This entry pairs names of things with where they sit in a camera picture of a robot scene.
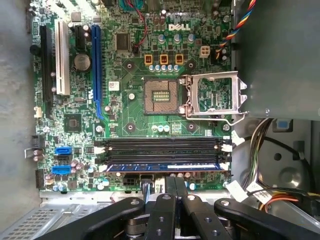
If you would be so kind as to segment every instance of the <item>black holder arm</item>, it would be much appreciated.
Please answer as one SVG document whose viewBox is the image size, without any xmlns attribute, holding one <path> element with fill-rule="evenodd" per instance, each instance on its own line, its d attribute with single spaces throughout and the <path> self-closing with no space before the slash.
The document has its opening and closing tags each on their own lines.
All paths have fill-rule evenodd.
<svg viewBox="0 0 320 240">
<path fill-rule="evenodd" d="M 135 218 L 141 215 L 144 211 L 145 202 L 143 200 L 134 197 L 128 197 L 36 239 L 113 239 L 115 235 L 124 230 L 128 219 Z"/>
<path fill-rule="evenodd" d="M 259 239 L 319 240 L 320 235 L 276 216 L 266 214 L 234 199 L 222 198 L 214 203 L 214 211 L 228 220 L 238 223 Z"/>
</svg>

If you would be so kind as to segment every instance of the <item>white pci slot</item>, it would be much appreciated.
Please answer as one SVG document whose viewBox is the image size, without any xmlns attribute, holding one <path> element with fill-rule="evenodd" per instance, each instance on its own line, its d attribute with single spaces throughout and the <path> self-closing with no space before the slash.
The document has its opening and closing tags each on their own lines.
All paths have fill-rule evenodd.
<svg viewBox="0 0 320 240">
<path fill-rule="evenodd" d="M 54 20 L 56 94 L 70 95 L 68 25 Z"/>
</svg>

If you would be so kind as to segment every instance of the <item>dell logo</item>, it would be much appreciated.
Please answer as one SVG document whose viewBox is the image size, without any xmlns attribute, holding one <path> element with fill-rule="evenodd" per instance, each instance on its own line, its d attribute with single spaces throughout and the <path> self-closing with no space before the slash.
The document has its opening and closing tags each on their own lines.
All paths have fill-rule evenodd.
<svg viewBox="0 0 320 240">
<path fill-rule="evenodd" d="M 168 25 L 169 31 L 190 31 L 191 28 L 189 24 L 169 24 Z"/>
</svg>

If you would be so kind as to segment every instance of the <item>sticker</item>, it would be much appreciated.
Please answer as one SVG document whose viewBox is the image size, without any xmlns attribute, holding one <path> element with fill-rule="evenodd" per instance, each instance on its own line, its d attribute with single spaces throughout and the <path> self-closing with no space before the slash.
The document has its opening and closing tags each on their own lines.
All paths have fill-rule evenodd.
<svg viewBox="0 0 320 240">
<path fill-rule="evenodd" d="M 110 81 L 109 82 L 109 91 L 119 91 L 120 83 L 118 81 Z"/>
<path fill-rule="evenodd" d="M 225 187 L 226 189 L 228 189 L 233 198 L 239 203 L 248 198 L 248 195 L 236 180 L 234 180 Z"/>
<path fill-rule="evenodd" d="M 258 183 L 253 181 L 247 188 L 246 190 L 248 192 L 253 192 L 257 190 L 262 190 L 264 189 L 262 186 L 260 186 Z M 267 204 L 272 199 L 272 196 L 267 192 L 267 191 L 259 191 L 257 193 L 253 194 L 261 203 L 264 205 Z"/>
<path fill-rule="evenodd" d="M 232 142 L 237 146 L 245 142 L 245 139 L 243 137 L 239 137 L 235 130 L 231 132 L 231 138 Z"/>
</svg>

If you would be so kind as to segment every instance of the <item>electrolytic capacitor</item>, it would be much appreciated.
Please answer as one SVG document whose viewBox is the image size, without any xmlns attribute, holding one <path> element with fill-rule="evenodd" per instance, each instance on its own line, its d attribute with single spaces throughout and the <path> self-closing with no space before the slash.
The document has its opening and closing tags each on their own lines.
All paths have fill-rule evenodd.
<svg viewBox="0 0 320 240">
<path fill-rule="evenodd" d="M 75 168 L 77 166 L 77 164 L 79 163 L 78 160 L 72 160 L 72 162 L 70 163 L 70 167 Z"/>
<path fill-rule="evenodd" d="M 81 169 L 84 168 L 84 166 L 85 166 L 85 165 L 84 165 L 82 162 L 79 162 L 79 164 L 78 164 L 77 166 L 75 166 L 75 169 L 81 170 Z"/>
</svg>

